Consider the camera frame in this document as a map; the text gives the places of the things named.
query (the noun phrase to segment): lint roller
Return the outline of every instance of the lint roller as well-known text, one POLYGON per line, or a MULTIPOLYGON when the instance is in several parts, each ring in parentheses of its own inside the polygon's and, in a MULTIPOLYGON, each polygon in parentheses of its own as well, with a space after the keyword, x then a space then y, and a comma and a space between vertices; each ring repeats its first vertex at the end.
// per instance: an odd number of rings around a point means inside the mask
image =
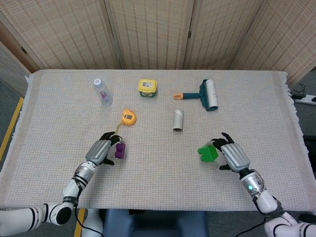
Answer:
POLYGON ((177 93, 173 96, 176 100, 198 99, 207 111, 213 111, 218 108, 215 85, 212 79, 203 80, 199 86, 199 93, 177 93))

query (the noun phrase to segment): yellow floor tape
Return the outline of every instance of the yellow floor tape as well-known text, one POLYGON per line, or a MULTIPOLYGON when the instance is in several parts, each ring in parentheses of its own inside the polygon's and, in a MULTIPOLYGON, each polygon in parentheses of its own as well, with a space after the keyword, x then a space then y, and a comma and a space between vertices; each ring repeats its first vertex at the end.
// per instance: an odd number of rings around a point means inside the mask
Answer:
POLYGON ((12 116, 11 122, 9 124, 9 127, 8 127, 8 129, 7 129, 6 133, 5 133, 4 139, 3 139, 1 147, 0 147, 0 161, 2 159, 2 156, 3 156, 4 150, 6 148, 6 145, 8 144, 8 141, 10 139, 10 135, 11 135, 12 130, 14 128, 15 122, 16 122, 18 116, 19 116, 19 113, 20 113, 23 101, 24 101, 24 99, 22 97, 20 97, 19 102, 18 102, 18 104, 17 104, 17 106, 15 108, 14 114, 12 116))
MULTIPOLYGON (((82 224, 83 224, 84 212, 85 212, 84 208, 79 209, 78 219, 80 220, 80 222, 82 224)), ((79 223, 77 221, 74 237, 80 237, 81 236, 81 231, 82 231, 82 227, 79 225, 79 223)))

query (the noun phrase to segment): plastic water bottle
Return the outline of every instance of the plastic water bottle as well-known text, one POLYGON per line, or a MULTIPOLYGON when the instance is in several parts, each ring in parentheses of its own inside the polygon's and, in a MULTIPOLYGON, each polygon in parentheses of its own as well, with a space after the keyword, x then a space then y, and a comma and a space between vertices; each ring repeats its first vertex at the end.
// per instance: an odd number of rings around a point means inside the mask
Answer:
POLYGON ((108 89, 105 87, 105 84, 100 79, 95 79, 93 81, 93 88, 97 95, 99 96, 102 104, 106 106, 110 106, 113 102, 112 97, 108 91, 108 89))

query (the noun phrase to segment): purple toy block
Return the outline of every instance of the purple toy block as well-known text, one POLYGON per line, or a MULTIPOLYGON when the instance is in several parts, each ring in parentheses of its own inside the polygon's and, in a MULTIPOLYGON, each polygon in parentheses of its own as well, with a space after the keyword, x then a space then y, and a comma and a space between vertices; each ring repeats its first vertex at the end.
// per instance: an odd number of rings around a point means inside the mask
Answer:
POLYGON ((125 153, 125 143, 117 143, 115 146, 117 151, 114 153, 115 158, 123 159, 125 153))

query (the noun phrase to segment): cardboard tube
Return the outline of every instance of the cardboard tube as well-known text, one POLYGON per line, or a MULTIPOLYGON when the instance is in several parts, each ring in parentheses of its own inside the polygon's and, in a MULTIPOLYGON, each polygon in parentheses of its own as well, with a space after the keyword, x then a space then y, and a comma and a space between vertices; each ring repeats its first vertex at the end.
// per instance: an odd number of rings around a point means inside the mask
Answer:
POLYGON ((175 110, 173 117, 173 131, 181 132, 183 129, 183 110, 175 110))

